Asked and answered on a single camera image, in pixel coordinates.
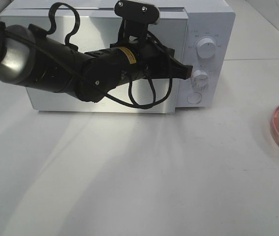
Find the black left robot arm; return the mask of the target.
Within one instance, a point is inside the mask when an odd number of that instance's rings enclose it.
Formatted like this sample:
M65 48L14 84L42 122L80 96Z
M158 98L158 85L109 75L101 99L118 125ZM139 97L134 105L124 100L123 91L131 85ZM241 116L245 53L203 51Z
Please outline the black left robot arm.
M36 26L0 22L0 81L97 103L118 86L146 79L188 79L192 66L174 58L151 33L143 41L118 41L107 49L81 53Z

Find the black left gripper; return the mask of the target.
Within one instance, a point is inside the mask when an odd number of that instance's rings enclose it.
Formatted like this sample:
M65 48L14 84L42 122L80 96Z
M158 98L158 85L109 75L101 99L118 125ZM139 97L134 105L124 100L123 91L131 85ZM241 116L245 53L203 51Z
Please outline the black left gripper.
M111 49L125 56L125 62L120 62L122 76L128 76L133 81L149 75L152 79L168 79L169 65L167 56L160 46L151 40L139 44L138 40L117 42L111 44ZM175 79L187 80L191 77L193 66L184 65L170 57L171 76Z

